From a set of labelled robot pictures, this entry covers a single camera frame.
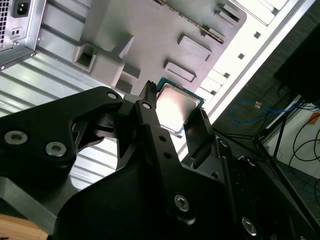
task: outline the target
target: rectangular slot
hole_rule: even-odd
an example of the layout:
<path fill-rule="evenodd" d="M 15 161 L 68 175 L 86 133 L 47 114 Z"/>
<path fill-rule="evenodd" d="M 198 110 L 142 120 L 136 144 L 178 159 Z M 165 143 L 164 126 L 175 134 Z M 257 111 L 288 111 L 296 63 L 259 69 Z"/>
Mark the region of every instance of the rectangular slot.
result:
<path fill-rule="evenodd" d="M 240 18 L 236 10 L 234 10 L 231 6 L 227 4 L 221 4 L 220 5 L 221 9 L 224 10 L 230 18 L 235 20 L 236 22 L 239 22 Z"/>
<path fill-rule="evenodd" d="M 200 85 L 201 88 L 211 93 L 212 91 L 217 93 L 221 88 L 221 85 L 209 77 L 206 77 Z"/>
<path fill-rule="evenodd" d="M 212 55 L 212 51 L 197 43 L 196 41 L 192 40 L 186 35 L 182 35 L 180 37 L 178 44 L 187 49 L 188 51 L 192 52 L 194 55 L 202 58 L 206 62 Z"/>
<path fill-rule="evenodd" d="M 78 67 L 90 72 L 95 59 L 96 55 L 94 54 L 94 48 L 91 45 L 85 44 L 77 47 L 74 63 Z"/>
<path fill-rule="evenodd" d="M 194 73 L 188 72 L 187 70 L 184 70 L 180 66 L 170 61 L 167 62 L 167 64 L 165 65 L 164 71 L 182 80 L 187 80 L 190 83 L 192 83 L 193 80 L 197 78 L 197 76 Z"/>
<path fill-rule="evenodd" d="M 223 20 L 225 20 L 226 22 L 230 23 L 233 26 L 235 26 L 238 22 L 234 20 L 232 17 L 230 17 L 229 14 L 227 14 L 224 11 L 216 11 L 215 14 L 217 14 L 220 18 L 222 18 Z"/>
<path fill-rule="evenodd" d="M 217 82 L 220 85 L 225 84 L 225 82 L 227 81 L 227 77 L 221 75 L 220 73 L 218 73 L 217 71 L 215 71 L 213 69 L 208 73 L 207 77 L 214 80 L 215 82 Z"/>
<path fill-rule="evenodd" d="M 225 41 L 226 38 L 223 36 L 220 32 L 217 32 L 216 30 L 210 28 L 209 26 L 204 26 L 204 29 L 206 29 L 208 32 L 212 33 L 213 35 L 217 36 L 221 40 Z"/>

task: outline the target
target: metal panel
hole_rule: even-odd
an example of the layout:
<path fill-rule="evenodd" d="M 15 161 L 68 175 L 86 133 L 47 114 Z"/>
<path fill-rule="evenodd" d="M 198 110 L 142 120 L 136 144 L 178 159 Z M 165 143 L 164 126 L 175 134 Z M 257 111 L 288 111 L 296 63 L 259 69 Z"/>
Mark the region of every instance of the metal panel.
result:
<path fill-rule="evenodd" d="M 46 11 L 44 24 L 76 41 L 80 40 L 84 28 L 82 22 L 50 4 L 48 4 Z"/>
<path fill-rule="evenodd" d="M 90 8 L 92 4 L 92 0 L 76 0 L 76 1 L 87 6 L 88 8 Z"/>
<path fill-rule="evenodd" d="M 59 56 L 69 62 L 72 62 L 76 53 L 76 46 L 69 41 L 49 32 L 46 29 L 40 30 L 41 40 L 39 47 Z"/>
<path fill-rule="evenodd" d="M 85 17 L 90 1 L 82 1 L 87 6 L 72 0 L 51 3 L 56 4 L 47 6 L 39 35 L 38 54 L 0 73 L 0 117 L 105 86 L 71 63 L 76 49 L 74 42 L 80 40 L 84 24 L 69 13 L 77 12 Z M 64 8 L 70 7 L 70 11 L 59 8 L 59 4 Z M 78 155 L 70 173 L 72 184 L 77 189 L 86 188 L 112 174 L 116 166 L 117 143 L 113 139 L 105 139 Z"/>
<path fill-rule="evenodd" d="M 81 4 L 80 2 L 74 0 L 54 0 L 51 3 L 59 4 L 70 11 L 73 11 L 80 15 L 81 17 L 86 18 L 89 13 L 89 7 Z"/>

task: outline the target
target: black cable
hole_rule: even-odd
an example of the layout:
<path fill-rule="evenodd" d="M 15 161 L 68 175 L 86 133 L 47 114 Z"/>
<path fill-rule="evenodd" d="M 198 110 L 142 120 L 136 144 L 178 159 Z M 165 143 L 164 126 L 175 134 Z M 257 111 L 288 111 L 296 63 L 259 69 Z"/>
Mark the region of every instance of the black cable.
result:
<path fill-rule="evenodd" d="M 320 139 L 314 139 L 314 140 L 309 140 L 309 141 L 305 142 L 303 145 L 301 145 L 301 146 L 296 150 L 296 152 L 297 152 L 302 146 L 304 146 L 305 144 L 308 144 L 308 143 L 310 143 L 310 142 L 316 142 L 316 141 L 320 141 Z M 299 180 L 300 180 L 301 182 L 303 182 L 304 184 L 307 184 L 307 185 L 309 185 L 310 187 L 314 188 L 314 186 L 312 186 L 312 185 L 311 185 L 310 183 L 308 183 L 307 181 L 303 180 L 301 177 L 297 176 L 297 175 L 292 171 L 292 169 L 295 169 L 294 167 L 291 166 L 291 162 L 292 162 L 292 160 L 294 159 L 294 156 L 295 156 L 295 155 L 293 154 L 292 157 L 291 157 L 291 159 L 290 159 L 290 161 L 289 161 L 289 164 L 288 164 L 290 173 L 292 173 L 293 176 L 295 176 L 297 179 L 299 179 Z"/>
<path fill-rule="evenodd" d="M 308 125 L 308 123 L 310 123 L 312 120 L 314 120 L 314 119 L 316 119 L 316 118 L 319 118 L 319 116 L 316 115 L 316 116 L 312 117 L 309 121 L 307 121 L 307 122 L 300 128 L 300 130 L 298 131 L 298 133 L 295 135 L 295 138 L 294 138 L 294 141 L 293 141 L 293 145 L 292 145 L 293 155 L 294 155 L 297 159 L 299 159 L 300 161 L 303 161 L 303 162 L 311 162 L 311 161 L 314 161 L 314 160 L 319 159 L 319 157 L 317 157 L 317 155 L 316 155 L 314 159 L 305 160 L 305 159 L 302 159 L 302 158 L 298 157 L 298 156 L 296 155 L 296 152 L 295 152 L 296 141 L 297 141 L 297 139 L 298 139 L 298 136 L 299 136 L 300 132 L 305 128 L 306 125 Z"/>
<path fill-rule="evenodd" d="M 292 155 L 292 157 L 291 157 L 291 159 L 290 159 L 290 161 L 289 161 L 289 164 L 288 164 L 289 170 L 290 170 L 291 162 L 292 162 L 292 160 L 294 159 L 294 157 L 296 157 L 298 160 L 303 161 L 303 162 L 312 162 L 312 161 L 315 161 L 315 160 L 318 160 L 318 161 L 320 162 L 320 156 L 318 156 L 317 153 L 316 153 L 316 144 L 317 144 L 317 141 L 320 141 L 320 139 L 318 139 L 318 136 L 319 136 L 319 133 L 320 133 L 320 129 L 318 130 L 315 139 L 304 142 L 300 147 L 298 147 L 297 150 L 295 150 L 296 141 L 297 141 L 297 139 L 298 139 L 298 136 L 299 136 L 300 132 L 304 129 L 304 127 L 305 127 L 309 122 L 311 122 L 312 120 L 314 120 L 314 119 L 316 119 L 316 118 L 318 118 L 318 117 L 319 117 L 318 115 L 312 117 L 309 121 L 307 121 L 307 122 L 300 128 L 300 130 L 299 130 L 298 133 L 296 134 L 296 136 L 295 136 L 295 138 L 294 138 L 294 141 L 293 141 L 293 145 L 292 145 L 293 155 Z M 304 145 L 306 145 L 306 144 L 308 144 L 308 143 L 311 143 L 311 142 L 314 142 L 314 145 L 313 145 L 313 153 L 314 153 L 315 158 L 314 158 L 314 159 L 302 159 L 302 158 L 298 157 L 296 153 L 297 153 Z M 317 191 L 319 191 L 319 189 L 317 189 L 317 184 L 318 184 L 318 182 L 320 181 L 320 178 L 316 181 L 316 183 L 314 184 L 314 186 L 312 186 L 311 184 L 309 184 L 308 182 L 304 181 L 303 179 L 301 179 L 300 177 L 298 177 L 296 174 L 294 174 L 293 171 L 290 171 L 290 172 L 292 173 L 292 175 L 294 175 L 297 179 L 299 179 L 300 181 L 302 181 L 304 184 L 309 185 L 309 186 L 311 186 L 311 187 L 314 188 L 315 200 L 316 200 L 316 202 L 317 202 L 317 204 L 318 204 L 318 206 L 319 206 L 319 208 L 320 208 L 320 203 L 319 203 L 318 196 L 317 196 Z"/>
<path fill-rule="evenodd" d="M 263 121 L 261 127 L 259 128 L 259 130 L 256 132 L 255 136 L 259 135 L 259 133 L 264 129 L 264 126 L 267 122 L 268 116 L 269 116 L 269 112 L 266 113 L 264 121 Z"/>

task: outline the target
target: black metal bracket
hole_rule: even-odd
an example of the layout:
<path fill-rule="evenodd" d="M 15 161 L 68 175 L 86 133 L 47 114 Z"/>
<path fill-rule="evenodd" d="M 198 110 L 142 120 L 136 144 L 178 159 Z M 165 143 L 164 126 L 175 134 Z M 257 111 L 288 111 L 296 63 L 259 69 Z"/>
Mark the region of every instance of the black metal bracket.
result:
<path fill-rule="evenodd" d="M 0 176 L 45 186 L 63 182 L 77 152 L 103 140 L 87 132 L 92 119 L 121 105 L 115 91 L 97 87 L 2 117 Z M 55 151 L 62 156 L 54 156 Z"/>
<path fill-rule="evenodd" d="M 196 110 L 184 125 L 192 168 L 216 177 L 228 196 L 232 222 L 245 239 L 262 239 L 259 223 L 247 188 L 246 178 L 230 146 L 216 137 L 207 114 Z M 248 232 L 247 223 L 254 229 Z"/>

